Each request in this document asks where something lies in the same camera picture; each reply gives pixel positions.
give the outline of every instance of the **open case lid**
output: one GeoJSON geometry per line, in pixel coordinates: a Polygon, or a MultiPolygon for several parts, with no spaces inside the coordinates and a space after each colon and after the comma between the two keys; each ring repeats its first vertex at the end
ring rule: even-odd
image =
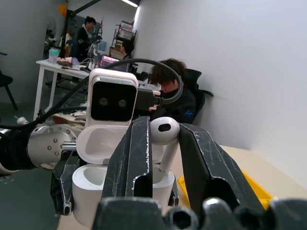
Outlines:
{"type": "Polygon", "coordinates": [[[94,125],[85,128],[77,139],[77,152],[91,164],[108,164],[128,126],[94,125]]]}

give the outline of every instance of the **office chair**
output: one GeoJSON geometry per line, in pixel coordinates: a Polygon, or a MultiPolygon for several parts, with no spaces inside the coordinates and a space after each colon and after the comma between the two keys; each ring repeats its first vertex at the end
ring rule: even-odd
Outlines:
{"type": "Polygon", "coordinates": [[[192,91],[196,99],[196,114],[200,112],[206,102],[206,94],[213,97],[213,93],[207,90],[200,90],[197,84],[198,78],[201,76],[202,72],[194,69],[186,69],[186,74],[183,78],[185,85],[192,91]]]}
{"type": "MultiPolygon", "coordinates": [[[[6,56],[7,54],[0,52],[0,55],[6,56]]],[[[17,110],[17,105],[16,105],[15,100],[12,96],[12,93],[9,89],[9,84],[11,84],[12,82],[13,82],[13,78],[6,76],[6,75],[3,75],[1,70],[0,70],[0,88],[3,87],[3,86],[5,87],[5,90],[6,90],[8,96],[11,100],[11,103],[12,103],[14,109],[17,110]]]]}

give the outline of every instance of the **ceiling light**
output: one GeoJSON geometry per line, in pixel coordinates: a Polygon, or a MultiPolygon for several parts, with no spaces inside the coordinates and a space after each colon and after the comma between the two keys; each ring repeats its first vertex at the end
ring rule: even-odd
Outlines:
{"type": "Polygon", "coordinates": [[[137,4],[135,4],[135,3],[133,3],[133,2],[131,2],[131,1],[129,1],[129,0],[122,0],[122,1],[124,1],[125,3],[128,3],[129,5],[131,5],[131,6],[133,6],[133,7],[138,7],[137,4]]]}

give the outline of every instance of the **table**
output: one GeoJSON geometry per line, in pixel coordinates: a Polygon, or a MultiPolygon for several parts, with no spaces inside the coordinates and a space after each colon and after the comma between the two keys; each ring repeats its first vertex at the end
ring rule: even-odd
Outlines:
{"type": "MultiPolygon", "coordinates": [[[[258,182],[265,190],[273,196],[279,198],[285,197],[304,197],[307,198],[307,190],[301,187],[298,183],[290,179],[287,175],[276,169],[274,166],[266,162],[262,157],[255,152],[244,149],[236,149],[232,147],[221,146],[256,182],[258,182]]],[[[172,172],[178,179],[183,176],[182,161],[180,149],[176,153],[172,172]]],[[[179,205],[188,206],[188,201],[185,198],[183,191],[178,187],[179,205]]],[[[61,216],[58,230],[90,230],[79,224],[73,214],[70,216],[61,216]]]]}
{"type": "Polygon", "coordinates": [[[62,66],[60,66],[59,64],[52,64],[52,63],[48,62],[48,60],[41,60],[41,61],[37,61],[36,63],[40,65],[40,68],[39,68],[35,107],[34,107],[34,116],[33,116],[34,120],[36,119],[37,113],[40,109],[40,101],[41,101],[41,96],[42,96],[43,80],[44,80],[45,70],[50,70],[50,71],[54,72],[53,73],[53,79],[52,79],[50,99],[49,99],[49,106],[45,109],[45,112],[48,111],[52,107],[58,73],[65,74],[65,75],[72,76],[72,77],[76,77],[76,78],[80,78],[80,79],[84,79],[89,75],[87,72],[84,72],[84,71],[62,69],[61,68],[62,66]]]}

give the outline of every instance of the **table leg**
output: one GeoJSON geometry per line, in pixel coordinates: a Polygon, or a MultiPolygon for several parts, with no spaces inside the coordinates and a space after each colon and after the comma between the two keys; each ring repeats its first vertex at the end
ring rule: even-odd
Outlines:
{"type": "Polygon", "coordinates": [[[53,105],[54,92],[56,90],[56,85],[57,85],[57,76],[58,76],[58,73],[54,72],[53,73],[53,79],[52,79],[52,86],[51,86],[49,106],[47,107],[47,109],[45,109],[45,112],[47,112],[52,107],[52,105],[53,105]]]}
{"type": "Polygon", "coordinates": [[[41,65],[40,68],[39,68],[33,120],[36,119],[37,113],[38,113],[39,107],[40,107],[40,99],[41,99],[42,90],[43,90],[44,71],[45,71],[45,68],[41,65]]]}

